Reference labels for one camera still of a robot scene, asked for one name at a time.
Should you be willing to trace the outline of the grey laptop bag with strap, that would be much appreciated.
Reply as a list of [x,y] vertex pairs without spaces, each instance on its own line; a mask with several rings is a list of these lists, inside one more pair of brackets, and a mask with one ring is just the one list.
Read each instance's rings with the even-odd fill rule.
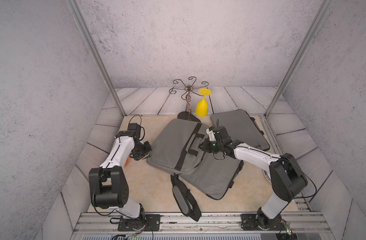
[[198,221],[202,212],[182,180],[202,193],[211,193],[211,179],[208,172],[208,157],[200,148],[208,134],[209,126],[200,122],[173,119],[161,131],[152,144],[147,163],[171,176],[172,192],[181,213]]

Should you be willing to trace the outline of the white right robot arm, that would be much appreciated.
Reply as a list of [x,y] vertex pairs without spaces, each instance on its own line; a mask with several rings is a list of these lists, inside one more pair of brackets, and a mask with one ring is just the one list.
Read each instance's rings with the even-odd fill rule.
[[308,185],[306,174],[291,154],[276,155],[233,140],[225,127],[209,127],[208,137],[200,145],[205,152],[248,162],[264,170],[272,184],[273,193],[260,207],[256,215],[257,227],[269,230],[272,223],[280,218],[281,212]]

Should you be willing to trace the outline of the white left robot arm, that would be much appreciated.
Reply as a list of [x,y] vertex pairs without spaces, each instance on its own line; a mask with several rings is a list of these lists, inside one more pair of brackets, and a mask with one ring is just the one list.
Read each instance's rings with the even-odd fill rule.
[[124,166],[130,156],[134,160],[141,160],[151,150],[149,142],[134,140],[128,136],[116,138],[106,160],[89,172],[92,206],[95,209],[111,209],[126,219],[140,218],[143,207],[130,198]]

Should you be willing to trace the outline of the grey laptop sleeve at back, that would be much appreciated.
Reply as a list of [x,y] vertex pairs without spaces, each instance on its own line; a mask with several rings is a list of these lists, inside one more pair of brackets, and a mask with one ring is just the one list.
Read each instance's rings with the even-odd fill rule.
[[271,146],[264,137],[264,132],[258,127],[256,120],[245,110],[212,114],[211,120],[216,126],[226,128],[233,140],[240,140],[259,150],[268,151]]

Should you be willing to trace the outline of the grey flat laptop sleeve middle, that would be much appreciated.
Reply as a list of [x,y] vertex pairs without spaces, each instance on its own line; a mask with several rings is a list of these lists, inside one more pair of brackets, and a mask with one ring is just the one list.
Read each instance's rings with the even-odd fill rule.
[[217,160],[212,154],[206,154],[192,171],[181,174],[180,177],[209,198],[221,200],[233,186],[243,165],[243,161],[228,156]]

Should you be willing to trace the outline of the orange bowl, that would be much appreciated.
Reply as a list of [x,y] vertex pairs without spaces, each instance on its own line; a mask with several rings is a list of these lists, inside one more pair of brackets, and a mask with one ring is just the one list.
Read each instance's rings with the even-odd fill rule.
[[126,160],[126,162],[125,162],[124,167],[126,167],[126,166],[129,164],[129,161],[130,161],[130,157],[128,156],[128,157],[127,157],[127,160]]

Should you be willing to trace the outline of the yellow plastic goblet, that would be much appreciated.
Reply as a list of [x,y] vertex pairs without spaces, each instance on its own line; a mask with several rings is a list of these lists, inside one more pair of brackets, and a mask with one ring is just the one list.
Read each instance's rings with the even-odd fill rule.
[[206,101],[206,97],[211,95],[209,89],[199,89],[199,94],[203,97],[196,106],[196,115],[199,117],[205,117],[208,114],[209,104]]

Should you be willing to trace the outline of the patterned plate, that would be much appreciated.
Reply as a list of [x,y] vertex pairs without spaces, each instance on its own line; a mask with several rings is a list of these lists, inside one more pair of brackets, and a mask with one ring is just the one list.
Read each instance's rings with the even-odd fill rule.
[[267,181],[272,184],[272,179],[271,179],[271,175],[270,175],[270,172],[266,171],[266,170],[263,170],[263,173],[264,173],[264,176],[265,178],[267,179]]

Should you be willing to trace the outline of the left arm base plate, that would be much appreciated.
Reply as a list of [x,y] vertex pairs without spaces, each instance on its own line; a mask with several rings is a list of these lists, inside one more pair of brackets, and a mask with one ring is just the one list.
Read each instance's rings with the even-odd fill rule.
[[120,218],[118,223],[119,232],[157,232],[160,230],[161,215],[145,214],[136,219]]

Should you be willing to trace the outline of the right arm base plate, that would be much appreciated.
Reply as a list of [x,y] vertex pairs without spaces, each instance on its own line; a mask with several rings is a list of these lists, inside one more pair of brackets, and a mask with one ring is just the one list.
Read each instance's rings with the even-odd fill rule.
[[242,214],[241,228],[244,231],[280,231],[286,228],[286,224],[280,215],[270,220],[264,215]]

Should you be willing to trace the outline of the aluminium front rail frame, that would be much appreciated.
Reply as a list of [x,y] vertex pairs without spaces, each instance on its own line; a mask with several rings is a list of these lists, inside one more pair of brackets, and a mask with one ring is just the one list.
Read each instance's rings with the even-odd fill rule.
[[[213,200],[200,191],[193,195],[202,211],[198,222],[183,216],[175,202],[171,188],[161,193],[136,193],[130,196],[140,202],[147,213],[161,215],[161,233],[211,233],[211,232],[240,232],[241,214],[253,213],[262,206],[272,191],[236,191],[229,190],[221,200]],[[331,207],[324,206],[324,212],[318,212],[316,207],[304,199],[296,199],[289,204],[281,214],[296,233],[321,232],[328,237],[341,240],[346,228],[345,221],[338,219]]]

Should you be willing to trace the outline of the left aluminium corner post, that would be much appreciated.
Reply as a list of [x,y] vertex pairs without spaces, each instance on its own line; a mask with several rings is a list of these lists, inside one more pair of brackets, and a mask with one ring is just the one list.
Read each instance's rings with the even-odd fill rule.
[[94,40],[92,38],[92,35],[88,29],[88,26],[86,24],[86,21],[82,15],[82,12],[78,6],[78,3],[77,1],[75,0],[67,0],[66,1],[69,8],[70,8],[70,11],[76,21],[76,24],[82,34],[82,37],[84,39],[84,41],[86,42],[87,44],[87,47],[99,69],[99,72],[103,78],[103,81],[105,82],[105,85],[107,86],[109,92],[110,92],[110,95],[111,97],[113,98],[113,101],[116,105],[116,107],[119,109],[120,113],[122,116],[126,116],[126,112],[121,104],[121,101],[118,97],[118,94],[114,88],[114,85],[110,79],[110,76],[109,76],[109,73],[103,63],[103,60],[99,54],[99,51],[94,43]]

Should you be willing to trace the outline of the aluminium corner post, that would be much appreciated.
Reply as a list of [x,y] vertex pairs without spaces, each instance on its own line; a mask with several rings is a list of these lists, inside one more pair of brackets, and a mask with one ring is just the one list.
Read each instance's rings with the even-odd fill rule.
[[299,66],[303,56],[305,55],[309,45],[311,44],[313,38],[318,32],[319,27],[321,26],[324,18],[326,17],[331,5],[334,1],[332,0],[323,0],[320,8],[318,9],[313,21],[311,22],[310,27],[308,28],[291,64],[289,65],[283,79],[281,80],[272,101],[269,104],[264,116],[268,118],[270,114],[273,113],[277,102],[279,101],[281,95],[284,93],[286,87],[288,86],[293,74],[295,73],[297,67]]
[[86,24],[86,21],[82,15],[82,12],[78,6],[78,3],[77,1],[75,0],[67,0],[66,1],[69,8],[70,8],[70,11],[76,21],[76,24],[82,34],[82,37],[84,39],[84,41],[86,42],[87,44],[87,47],[99,69],[99,72],[103,78],[103,81],[105,82],[105,85],[107,86],[109,92],[110,92],[110,95],[111,97],[113,98],[113,101],[116,105],[116,107],[119,109],[120,113],[122,116],[126,116],[126,112],[121,104],[121,101],[118,97],[118,94],[114,88],[114,85],[110,79],[110,76],[109,76],[109,73],[103,63],[103,60],[99,54],[99,51],[94,43],[94,40],[92,38],[92,35],[88,29],[88,26]]

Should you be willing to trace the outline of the right aluminium corner post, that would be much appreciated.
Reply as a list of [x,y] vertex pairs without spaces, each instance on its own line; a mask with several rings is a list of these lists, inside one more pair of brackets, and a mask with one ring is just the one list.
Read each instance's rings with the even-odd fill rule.
[[323,0],[320,8],[318,9],[313,21],[311,22],[310,27],[308,28],[291,64],[289,65],[283,79],[281,80],[272,101],[269,104],[264,116],[268,118],[270,114],[273,113],[277,102],[279,101],[281,95],[284,93],[286,87],[288,86],[293,74],[295,73],[297,67],[299,66],[303,56],[305,55],[309,45],[311,44],[313,38],[318,32],[319,27],[321,26],[324,18],[326,17],[331,5],[334,1],[332,0]]

